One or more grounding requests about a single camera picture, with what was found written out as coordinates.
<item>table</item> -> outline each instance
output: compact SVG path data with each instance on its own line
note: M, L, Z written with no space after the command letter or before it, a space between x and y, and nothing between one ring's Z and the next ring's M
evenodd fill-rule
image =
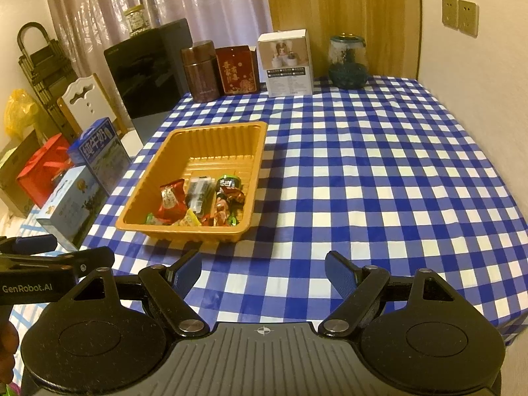
M254 120L268 123L268 133L252 226L237 244L200 246L202 275L186 297L209 325L311 320L317 327L341 302L325 277L329 250L393 275L434 269L507 344L528 325L526 222L472 138L414 80L376 77L352 92L321 81L313 96L264 92L207 104L186 95L135 158L84 245L110 246L117 274L172 264L183 243L114 228L134 186L173 129ZM30 216L22 235L39 230ZM15 307L21 334L41 309Z

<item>wooden door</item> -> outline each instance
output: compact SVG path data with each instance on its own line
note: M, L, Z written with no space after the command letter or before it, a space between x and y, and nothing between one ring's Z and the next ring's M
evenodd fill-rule
M332 35L352 33L367 44L372 74L416 78L421 0L269 0L273 28L307 28L313 70L327 75Z

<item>sheer curtain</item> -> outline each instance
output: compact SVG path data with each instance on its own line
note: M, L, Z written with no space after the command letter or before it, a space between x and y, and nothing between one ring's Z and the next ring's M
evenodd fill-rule
M210 39L216 47L254 46L260 34L272 30L268 0L48 0L48 3L57 37L77 73L81 76L97 73L123 115L126 111L103 51L128 39L122 15L126 9L143 4L153 26L186 18L194 41Z

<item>hand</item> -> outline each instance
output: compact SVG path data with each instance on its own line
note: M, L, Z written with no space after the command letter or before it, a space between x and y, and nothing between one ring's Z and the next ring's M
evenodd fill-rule
M13 380L15 356L19 339L15 326L8 321L0 325L0 382L10 384Z

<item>yellow snack wrapper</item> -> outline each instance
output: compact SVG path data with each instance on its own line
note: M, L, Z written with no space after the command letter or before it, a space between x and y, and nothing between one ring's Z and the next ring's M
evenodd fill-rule
M178 220L176 223L172 224L173 226L201 226L202 224L194 214L194 211L187 209L187 212L183 219Z

